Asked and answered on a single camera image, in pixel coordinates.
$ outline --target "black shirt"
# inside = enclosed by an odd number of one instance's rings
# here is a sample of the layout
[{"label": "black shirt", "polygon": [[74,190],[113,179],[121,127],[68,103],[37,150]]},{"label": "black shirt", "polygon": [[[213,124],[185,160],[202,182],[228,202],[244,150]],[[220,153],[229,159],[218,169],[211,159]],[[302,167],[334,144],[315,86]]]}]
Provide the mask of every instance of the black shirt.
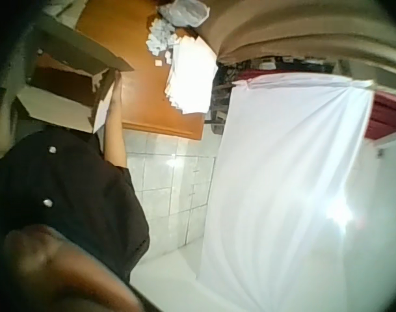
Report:
[{"label": "black shirt", "polygon": [[127,168],[104,161],[78,136],[50,127],[0,159],[0,228],[45,224],[128,282],[150,244]]}]

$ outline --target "paper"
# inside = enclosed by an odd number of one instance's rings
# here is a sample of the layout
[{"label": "paper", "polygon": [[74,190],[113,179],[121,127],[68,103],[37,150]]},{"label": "paper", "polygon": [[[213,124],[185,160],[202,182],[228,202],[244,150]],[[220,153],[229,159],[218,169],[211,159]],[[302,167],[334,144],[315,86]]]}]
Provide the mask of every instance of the paper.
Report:
[{"label": "paper", "polygon": [[211,104],[217,56],[199,37],[185,36],[173,46],[166,95],[183,114],[207,113]]}]

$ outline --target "wooden table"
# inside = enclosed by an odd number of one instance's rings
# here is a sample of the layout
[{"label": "wooden table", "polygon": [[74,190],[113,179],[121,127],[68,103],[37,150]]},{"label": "wooden table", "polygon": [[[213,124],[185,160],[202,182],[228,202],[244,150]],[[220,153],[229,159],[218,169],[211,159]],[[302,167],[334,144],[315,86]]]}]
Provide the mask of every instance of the wooden table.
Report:
[{"label": "wooden table", "polygon": [[90,0],[76,28],[134,68],[123,74],[124,128],[200,140],[204,115],[183,115],[170,106],[165,96],[170,66],[156,67],[148,51],[155,16],[151,0]]}]

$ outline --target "person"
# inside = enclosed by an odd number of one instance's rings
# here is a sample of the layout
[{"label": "person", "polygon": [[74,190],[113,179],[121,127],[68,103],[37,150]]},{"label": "person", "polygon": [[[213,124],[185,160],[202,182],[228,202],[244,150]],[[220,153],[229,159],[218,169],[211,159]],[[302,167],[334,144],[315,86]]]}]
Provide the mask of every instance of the person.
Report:
[{"label": "person", "polygon": [[0,159],[8,271],[33,311],[142,311],[129,285],[150,244],[127,169],[122,77],[95,135],[47,126]]}]

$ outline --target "wooden desk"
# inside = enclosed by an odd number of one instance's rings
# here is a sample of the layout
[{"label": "wooden desk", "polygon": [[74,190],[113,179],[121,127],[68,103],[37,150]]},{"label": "wooden desk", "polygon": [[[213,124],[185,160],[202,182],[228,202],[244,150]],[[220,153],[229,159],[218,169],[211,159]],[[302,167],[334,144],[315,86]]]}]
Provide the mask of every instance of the wooden desk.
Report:
[{"label": "wooden desk", "polygon": [[170,106],[165,95],[170,66],[155,67],[147,49],[155,15],[151,0],[90,0],[76,28],[134,68],[123,74],[124,128],[200,140],[204,115],[182,115]]}]

